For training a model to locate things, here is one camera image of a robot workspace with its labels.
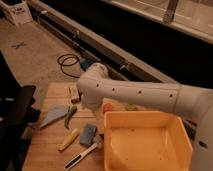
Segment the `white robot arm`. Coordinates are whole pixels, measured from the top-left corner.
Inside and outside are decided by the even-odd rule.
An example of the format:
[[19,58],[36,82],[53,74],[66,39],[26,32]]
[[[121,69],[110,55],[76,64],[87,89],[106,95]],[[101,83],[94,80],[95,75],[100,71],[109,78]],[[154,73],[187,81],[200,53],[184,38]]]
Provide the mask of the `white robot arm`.
[[90,109],[110,98],[176,114],[196,123],[190,171],[213,171],[213,89],[112,80],[101,63],[92,64],[78,79],[77,87]]

